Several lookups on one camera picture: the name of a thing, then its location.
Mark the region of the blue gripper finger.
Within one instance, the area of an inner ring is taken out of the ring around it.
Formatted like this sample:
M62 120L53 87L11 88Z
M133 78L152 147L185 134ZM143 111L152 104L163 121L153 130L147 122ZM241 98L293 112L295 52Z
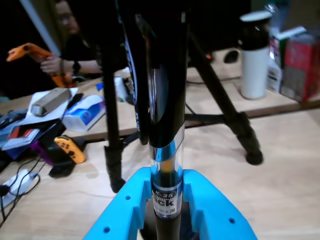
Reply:
M135 240L152 198L151 168L137 170L85 235L85 240Z
M192 231L201 240L256 240L242 213L206 177L183 171L183 200L189 204Z

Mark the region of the person's hand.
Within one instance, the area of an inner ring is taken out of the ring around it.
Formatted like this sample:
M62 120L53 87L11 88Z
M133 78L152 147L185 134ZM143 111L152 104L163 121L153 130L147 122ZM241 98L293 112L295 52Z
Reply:
M55 55L49 56L40 64L40 68L47 74L60 74L63 67L63 60Z

